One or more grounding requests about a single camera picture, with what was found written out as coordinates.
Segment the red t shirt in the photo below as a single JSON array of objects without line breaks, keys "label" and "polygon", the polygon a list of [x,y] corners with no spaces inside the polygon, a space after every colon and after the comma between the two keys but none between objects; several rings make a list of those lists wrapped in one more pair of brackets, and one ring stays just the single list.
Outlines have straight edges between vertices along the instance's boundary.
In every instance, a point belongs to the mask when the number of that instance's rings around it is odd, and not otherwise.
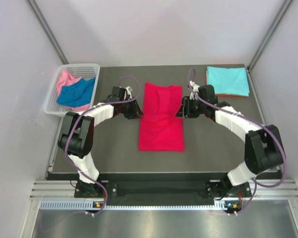
[{"label": "red t shirt", "polygon": [[181,103],[181,86],[145,84],[140,151],[185,151],[183,119],[176,116]]}]

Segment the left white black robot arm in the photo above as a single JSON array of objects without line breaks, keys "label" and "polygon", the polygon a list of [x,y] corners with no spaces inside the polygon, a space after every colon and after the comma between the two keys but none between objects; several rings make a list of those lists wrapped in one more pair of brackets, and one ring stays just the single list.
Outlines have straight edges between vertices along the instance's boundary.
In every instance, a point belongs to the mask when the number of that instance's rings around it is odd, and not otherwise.
[{"label": "left white black robot arm", "polygon": [[99,196],[103,185],[98,181],[100,172],[96,168],[91,149],[94,128],[102,122],[123,114],[126,119],[138,119],[142,113],[132,88],[113,87],[104,102],[83,112],[68,112],[58,138],[58,147],[64,151],[65,159],[77,170],[77,189],[85,189],[91,196]]}]

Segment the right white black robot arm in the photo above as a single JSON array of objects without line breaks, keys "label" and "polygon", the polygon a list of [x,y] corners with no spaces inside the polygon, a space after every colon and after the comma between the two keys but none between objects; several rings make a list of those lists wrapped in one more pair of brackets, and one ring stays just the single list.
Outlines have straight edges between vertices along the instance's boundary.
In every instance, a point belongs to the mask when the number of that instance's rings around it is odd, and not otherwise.
[{"label": "right white black robot arm", "polygon": [[212,85],[199,86],[190,81],[188,88],[191,94],[183,97],[177,117],[194,119],[204,115],[244,143],[244,161],[220,180],[221,196],[234,196],[241,184],[286,163],[276,126],[264,126],[236,111],[230,104],[219,102]]}]

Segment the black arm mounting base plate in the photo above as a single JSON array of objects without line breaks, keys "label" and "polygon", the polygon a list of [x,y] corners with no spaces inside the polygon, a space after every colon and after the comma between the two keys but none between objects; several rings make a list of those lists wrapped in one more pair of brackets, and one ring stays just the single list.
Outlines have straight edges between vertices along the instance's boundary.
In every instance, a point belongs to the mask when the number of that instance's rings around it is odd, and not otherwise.
[{"label": "black arm mounting base plate", "polygon": [[107,198],[110,204],[121,202],[162,203],[195,200],[210,200],[226,197],[239,199],[251,196],[249,183],[239,185],[229,191],[218,181],[115,181],[103,182],[104,190],[95,184],[78,182],[75,198]]}]

